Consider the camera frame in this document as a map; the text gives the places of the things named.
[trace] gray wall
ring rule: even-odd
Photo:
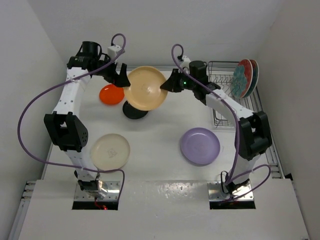
[[[320,1],[287,0],[262,48],[258,88],[311,239],[320,239]]]
[[[65,66],[24,0],[2,0],[0,7],[0,239],[7,239],[25,182],[41,176],[42,164],[31,160],[17,138],[23,108],[38,93],[65,80]],[[37,101],[24,119],[23,139],[45,158],[50,138],[43,124],[59,91]]]
[[[175,43],[183,44],[193,60],[253,57],[283,0],[28,1],[64,61],[82,41],[106,48],[112,35],[121,32],[128,40],[121,61],[173,65]]]

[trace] orange plate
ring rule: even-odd
[[[152,66],[140,66],[128,75],[131,86],[124,87],[127,101],[136,109],[150,111],[159,107],[168,91],[160,89],[165,76]]]
[[[122,87],[116,87],[113,84],[104,86],[99,94],[101,102],[107,105],[119,104],[125,97]]]

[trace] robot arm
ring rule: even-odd
[[[237,161],[233,167],[232,178],[247,171],[252,171],[260,155],[265,153],[272,144],[270,127],[267,115],[263,112],[253,112],[230,98],[220,86],[209,82],[207,76],[207,65],[203,61],[190,61],[186,56],[180,57],[180,67],[187,67],[192,77],[207,86],[216,95],[212,94],[202,86],[192,81],[178,69],[173,69],[169,79],[161,86],[161,89],[179,93],[184,89],[191,90],[196,99],[201,101],[209,108],[214,109],[224,116],[229,122],[236,127],[236,121],[239,126],[239,153]],[[234,110],[237,119],[230,109],[221,101],[224,100]],[[232,193],[249,181],[250,173],[234,179],[232,182],[225,184],[229,193]]]
[[[98,43],[84,41],[79,52],[76,56],[72,56],[67,64],[66,81],[108,64],[120,50],[120,46],[112,45],[108,47],[107,53],[102,53],[101,46]],[[100,60],[102,55],[105,55],[104,60]],[[94,75],[102,76],[107,82],[117,87],[129,87],[127,65],[122,64],[119,74],[116,72],[116,67],[116,62],[111,63],[103,70],[94,73]],[[88,75],[66,84],[53,112],[45,115],[44,124],[52,143],[59,146],[69,156],[74,165],[96,170],[97,168],[93,165],[92,161],[88,161],[90,153],[86,145],[89,133],[79,119],[81,99],[91,77],[92,75]],[[99,174],[83,169],[76,169],[75,175],[78,178],[80,187],[85,191],[89,193],[102,192],[99,189],[101,188],[98,180]]]

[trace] dish rack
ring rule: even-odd
[[[223,63],[228,64],[225,67],[219,66]],[[237,103],[246,107],[247,109],[251,109],[255,112],[261,111],[261,107],[259,107],[260,99],[257,89],[253,91],[253,93],[246,97],[237,99],[232,94],[232,81],[234,80],[234,69],[236,68],[238,62],[221,62],[221,61],[210,61],[207,64],[208,69],[208,77],[209,81],[215,84],[218,84],[221,89],[232,99],[234,99]],[[217,129],[229,129],[234,130],[234,126],[224,118],[219,112],[212,110],[213,114],[213,126]]]

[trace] purple plate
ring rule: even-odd
[[[182,154],[197,165],[211,164],[220,153],[220,142],[210,130],[196,127],[188,130],[180,140]]]

